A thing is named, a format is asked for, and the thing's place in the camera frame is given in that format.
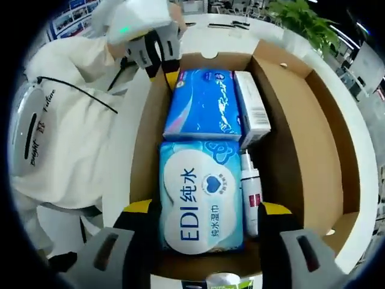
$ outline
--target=white table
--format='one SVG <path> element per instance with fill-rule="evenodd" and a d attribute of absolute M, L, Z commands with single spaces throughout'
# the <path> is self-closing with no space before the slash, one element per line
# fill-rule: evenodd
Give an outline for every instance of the white table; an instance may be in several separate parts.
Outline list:
<path fill-rule="evenodd" d="M 201 52 L 204 57 L 215 57 L 221 52 L 252 54 L 259 39 L 279 42 L 283 30 L 271 23 L 248 19 L 250 30 L 207 28 L 208 23 L 244 21 L 244 17 L 220 14 L 186 16 L 186 22 L 197 22 L 182 38 L 182 52 Z M 356 224 L 344 247 L 336 257 L 338 266 L 349 273 L 367 248 L 377 212 L 378 179 L 377 165 L 371 138 L 365 121 L 349 91 L 333 70 L 314 51 L 304 58 L 314 68 L 334 96 L 350 130 L 359 164 L 360 212 Z M 106 173 L 106 194 L 103 196 L 103 221 L 112 226 L 122 209 L 129 204 L 131 162 L 141 113 L 149 92 L 150 81 L 143 70 L 138 71 L 127 91 L 111 133 Z M 254 288 L 262 287 L 262 275 L 256 276 Z M 178 288 L 179 281 L 152 276 L 153 288 Z"/>

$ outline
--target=cardboard box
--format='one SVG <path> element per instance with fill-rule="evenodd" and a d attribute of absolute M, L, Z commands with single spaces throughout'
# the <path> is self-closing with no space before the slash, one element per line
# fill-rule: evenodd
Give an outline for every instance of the cardboard box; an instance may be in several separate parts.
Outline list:
<path fill-rule="evenodd" d="M 236 94 L 239 101 L 243 136 L 240 148 L 246 149 L 271 131 L 269 117 L 257 85 L 250 72 L 234 72 Z"/>
<path fill-rule="evenodd" d="M 336 252 L 359 210 L 359 173 L 347 125 L 321 78 L 295 56 L 260 41 L 253 55 L 219 53 L 213 59 L 186 54 L 182 69 L 210 67 L 251 72 L 272 130 L 249 152 L 260 170 L 265 200 L 289 208 Z M 159 145 L 171 95 L 164 76 L 154 80 L 143 110 L 132 163 L 131 202 L 157 198 Z M 335 233 L 326 236 L 333 228 Z M 260 274 L 258 243 L 243 252 L 210 256 L 162 252 L 154 275 L 202 281 L 216 272 Z"/>

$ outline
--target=green leaves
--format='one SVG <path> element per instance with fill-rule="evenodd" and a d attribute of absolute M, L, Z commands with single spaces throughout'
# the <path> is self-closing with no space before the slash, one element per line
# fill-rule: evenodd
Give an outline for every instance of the green leaves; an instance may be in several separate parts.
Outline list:
<path fill-rule="evenodd" d="M 338 47 L 337 34 L 329 27 L 329 24 L 335 22 L 318 17 L 306 0 L 278 0 L 269 4 L 269 12 L 271 17 L 280 20 L 287 29 L 308 39 L 316 50 L 326 53 L 330 44 Z"/>

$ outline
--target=blue tissue package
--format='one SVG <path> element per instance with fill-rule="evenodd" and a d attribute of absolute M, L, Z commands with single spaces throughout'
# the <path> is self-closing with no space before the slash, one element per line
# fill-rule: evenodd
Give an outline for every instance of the blue tissue package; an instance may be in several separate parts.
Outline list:
<path fill-rule="evenodd" d="M 181 71 L 163 136 L 168 141 L 241 138 L 233 72 Z"/>
<path fill-rule="evenodd" d="M 164 250 L 197 255 L 242 247 L 238 152 L 236 141 L 162 144 L 159 236 Z"/>

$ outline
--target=black cable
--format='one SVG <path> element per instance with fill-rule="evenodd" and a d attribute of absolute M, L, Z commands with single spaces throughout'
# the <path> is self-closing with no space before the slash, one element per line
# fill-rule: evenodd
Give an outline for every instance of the black cable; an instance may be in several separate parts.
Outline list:
<path fill-rule="evenodd" d="M 134 61 L 128 62 L 128 58 L 127 58 L 127 57 L 123 57 L 122 60 L 121 60 L 121 62 L 120 62 L 120 70 L 118 71 L 118 73 L 116 74 L 116 76 L 114 77 L 114 79 L 112 80 L 112 82 L 111 82 L 111 84 L 109 85 L 107 91 L 110 91 L 110 90 L 114 87 L 116 81 L 118 80 L 118 78 L 120 77 L 120 75 L 123 73 L 123 71 L 125 71 L 125 70 L 126 70 L 127 68 L 129 68 L 130 66 L 134 66 L 134 65 L 136 65 L 136 62 L 134 62 Z"/>
<path fill-rule="evenodd" d="M 80 221 L 80 231 L 82 233 L 83 244 L 85 244 L 87 242 L 87 235 L 85 234 L 85 227 L 82 221 L 82 217 L 79 217 L 79 221 Z"/>
<path fill-rule="evenodd" d="M 63 80 L 59 80 L 59 79 L 56 79 L 56 78 L 51 78 L 51 77 L 46 77 L 46 76 L 38 76 L 37 77 L 37 83 L 40 84 L 42 82 L 43 79 L 46 79 L 46 80 L 51 80 L 51 81 L 55 81 L 55 82 L 58 82 L 58 83 L 62 83 L 62 84 L 65 84 L 67 86 L 70 86 L 74 89 L 77 89 L 79 90 L 80 92 L 83 92 L 85 95 L 88 95 L 89 97 L 91 97 L 93 100 L 97 101 L 98 103 L 104 105 L 105 107 L 107 107 L 108 109 L 110 109 L 111 111 L 115 112 L 116 114 L 118 114 L 118 112 L 113 109 L 112 107 L 110 107 L 108 104 L 105 104 L 104 102 L 102 102 L 101 100 L 99 100 L 98 98 L 95 98 L 94 96 L 92 96 L 91 94 L 89 94 L 88 92 L 84 91 L 83 89 L 80 89 L 79 87 L 71 84 L 71 83 L 68 83 L 66 81 L 63 81 Z"/>

